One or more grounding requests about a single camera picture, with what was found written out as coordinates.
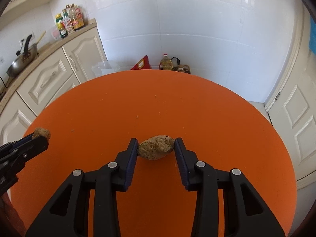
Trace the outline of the person's left hand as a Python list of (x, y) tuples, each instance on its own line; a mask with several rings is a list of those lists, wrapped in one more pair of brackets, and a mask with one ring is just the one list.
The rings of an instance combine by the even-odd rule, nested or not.
[(21, 236), (25, 236), (27, 231), (25, 224), (18, 215), (17, 210), (13, 207), (7, 192), (1, 196), (1, 200), (3, 201), (3, 211), (6, 218)]

